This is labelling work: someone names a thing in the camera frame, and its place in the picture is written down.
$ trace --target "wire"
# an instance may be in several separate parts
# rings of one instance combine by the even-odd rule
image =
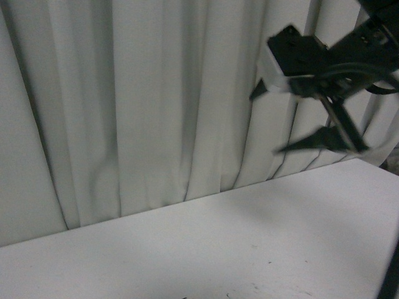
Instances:
[[[376,85],[371,85],[370,87],[366,88],[366,90],[370,93],[373,93],[375,95],[391,95],[393,93],[399,92],[397,89],[387,89],[387,88],[382,88]]]
[[[325,72],[317,74],[315,79],[326,79],[338,74],[364,74],[373,75],[391,85],[395,90],[399,90],[399,81],[384,68],[375,65],[363,64],[360,62],[349,62],[345,64],[335,64],[328,67]]]
[[[329,78],[333,75],[344,74],[344,73],[373,75],[391,85],[394,88],[395,92],[399,91],[399,81],[393,75],[387,72],[384,68],[369,64],[351,62],[346,64],[333,65],[327,68],[325,72],[316,75],[315,78],[322,80]],[[383,145],[388,140],[390,140],[391,137],[392,136],[387,136],[387,139],[383,143]],[[397,244],[393,252],[390,264],[385,273],[377,299],[395,299],[398,287],[399,287],[399,235],[397,237]]]

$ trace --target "white table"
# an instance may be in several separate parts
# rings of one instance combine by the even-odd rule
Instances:
[[[325,166],[0,249],[0,298],[375,298],[399,177]]]

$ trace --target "fabric backdrop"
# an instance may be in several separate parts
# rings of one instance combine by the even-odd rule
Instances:
[[[293,23],[331,45],[366,18],[355,0],[0,4],[0,245],[351,158],[273,155],[327,114],[248,95],[267,37]],[[391,96],[347,108],[371,145],[398,126]]]

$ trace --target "curtain fold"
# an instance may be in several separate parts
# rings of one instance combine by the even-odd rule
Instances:
[[[293,23],[331,45],[366,17],[355,0],[0,8],[0,245],[351,158],[274,155],[327,114],[311,98],[248,95],[269,36]],[[395,96],[361,92],[346,107],[371,145],[391,132],[365,157],[378,165],[399,141]]]
[[[0,14],[0,246],[65,229],[24,82]]]

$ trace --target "table surface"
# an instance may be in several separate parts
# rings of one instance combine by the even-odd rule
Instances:
[[[360,160],[0,248],[0,298],[375,298],[399,177]]]

